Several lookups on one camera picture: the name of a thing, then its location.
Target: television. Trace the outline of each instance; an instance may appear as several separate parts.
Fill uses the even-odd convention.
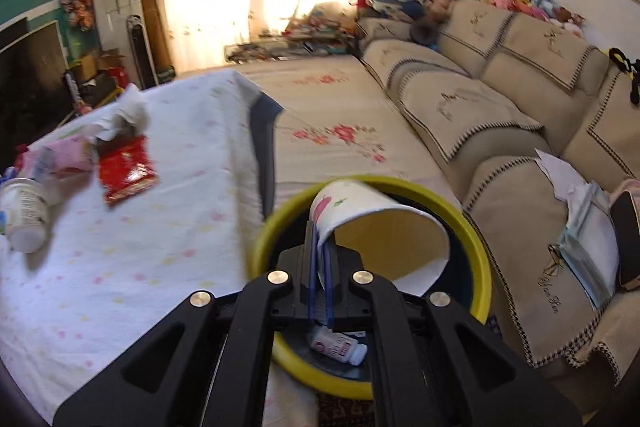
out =
[[[52,21],[0,50],[0,169],[13,165],[19,145],[54,130],[73,113],[65,86],[66,59]]]

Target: sofa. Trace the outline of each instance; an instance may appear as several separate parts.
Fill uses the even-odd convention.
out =
[[[484,242],[498,334],[580,408],[599,409],[640,347],[640,294],[594,310],[554,259],[567,220],[535,162],[571,163],[608,191],[640,176],[640,109],[600,50],[549,23],[458,0],[438,50],[408,26],[360,22],[361,60],[430,151]]]

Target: paper bowl with floral print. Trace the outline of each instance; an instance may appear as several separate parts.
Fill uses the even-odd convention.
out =
[[[309,219],[318,227],[319,247],[335,233],[338,245],[360,253],[365,269],[405,293],[423,295],[449,260],[449,236],[437,219],[356,180],[326,185]]]

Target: yellow trash can rim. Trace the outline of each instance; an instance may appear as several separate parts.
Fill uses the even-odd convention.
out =
[[[365,182],[381,192],[415,201],[447,223],[460,240],[471,270],[473,296],[469,312],[484,324],[491,305],[491,271],[482,241],[465,217],[444,198],[420,185],[386,176],[348,177]],[[308,209],[316,194],[331,181],[302,190],[271,214],[258,234],[249,259],[250,277],[258,277],[267,270],[271,251],[280,232],[289,227],[301,211]],[[322,393],[358,400],[372,399],[370,382],[334,377],[310,365],[293,352],[279,333],[274,336],[272,353],[273,358],[290,375]]]

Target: red snack package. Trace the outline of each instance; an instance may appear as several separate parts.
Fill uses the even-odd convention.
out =
[[[112,205],[136,195],[158,182],[145,150],[146,136],[138,136],[100,158],[100,181],[104,201]]]

